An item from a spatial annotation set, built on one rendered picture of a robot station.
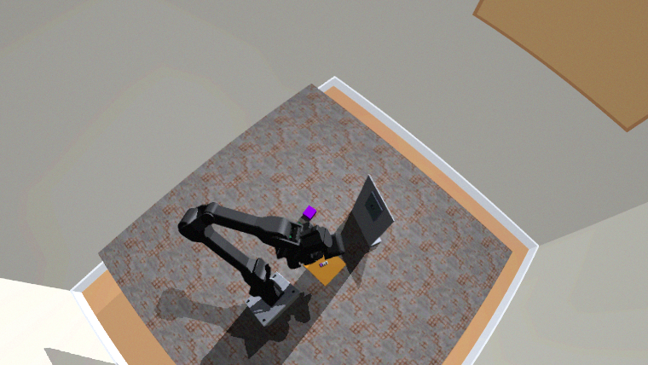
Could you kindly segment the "orange flat square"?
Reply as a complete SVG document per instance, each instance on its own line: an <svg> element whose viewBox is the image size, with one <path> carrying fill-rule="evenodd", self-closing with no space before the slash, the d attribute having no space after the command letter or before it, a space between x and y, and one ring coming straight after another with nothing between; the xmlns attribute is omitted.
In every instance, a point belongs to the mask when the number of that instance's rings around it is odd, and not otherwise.
<svg viewBox="0 0 648 365"><path fill-rule="evenodd" d="M328 264L320 266L320 263L326 261L328 262ZM323 285L326 286L345 266L345 263L339 256L325 260L323 254L323 258L317 260L313 264L304 266L310 271L313 276L315 276Z"/></svg>

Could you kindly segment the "small purple block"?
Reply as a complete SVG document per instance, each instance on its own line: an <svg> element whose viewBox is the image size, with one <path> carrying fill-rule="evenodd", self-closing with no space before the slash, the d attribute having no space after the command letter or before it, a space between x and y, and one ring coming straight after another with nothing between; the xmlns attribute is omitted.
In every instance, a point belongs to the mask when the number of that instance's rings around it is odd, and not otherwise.
<svg viewBox="0 0 648 365"><path fill-rule="evenodd" d="M315 214L316 214L316 210L311 206L308 206L307 209L304 211L303 216L311 220Z"/></svg>

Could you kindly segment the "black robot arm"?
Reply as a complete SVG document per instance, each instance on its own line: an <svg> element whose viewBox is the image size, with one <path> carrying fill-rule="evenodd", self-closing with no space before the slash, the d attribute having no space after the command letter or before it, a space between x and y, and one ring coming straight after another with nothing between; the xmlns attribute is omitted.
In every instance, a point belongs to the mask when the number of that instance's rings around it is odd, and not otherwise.
<svg viewBox="0 0 648 365"><path fill-rule="evenodd" d="M190 208L177 225L181 235L192 242L202 242L241 273L251 287L249 294L260 297L270 307L283 296L277 283L270 279L269 264L253 259L225 240L211 224L255 235L261 242L275 248L277 258L303 260L307 254L332 246L330 232L311 223L298 224L283 217L257 217L220 206L216 202ZM290 238L290 235L292 238Z"/></svg>

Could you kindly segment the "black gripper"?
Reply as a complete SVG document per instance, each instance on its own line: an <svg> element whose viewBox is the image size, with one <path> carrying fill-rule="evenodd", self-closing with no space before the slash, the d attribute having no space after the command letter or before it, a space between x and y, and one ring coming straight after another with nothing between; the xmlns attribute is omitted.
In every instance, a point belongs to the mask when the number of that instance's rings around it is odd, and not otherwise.
<svg viewBox="0 0 648 365"><path fill-rule="evenodd" d="M307 254L307 256L303 260L286 259L287 266L290 269L296 269L296 268L301 267L301 264L304 264L304 265L313 264L317 260L323 258L323 254L324 254L325 260L344 254L345 250L344 250L344 243L343 243L343 240L342 240L342 235L338 234L338 233L335 233L335 234L332 234L331 236L332 236L332 240L333 240L333 244L332 244L331 247L329 247L329 248L327 248L325 250L319 251L319 252L313 252L311 254ZM301 264L299 264L299 263L301 263Z"/></svg>

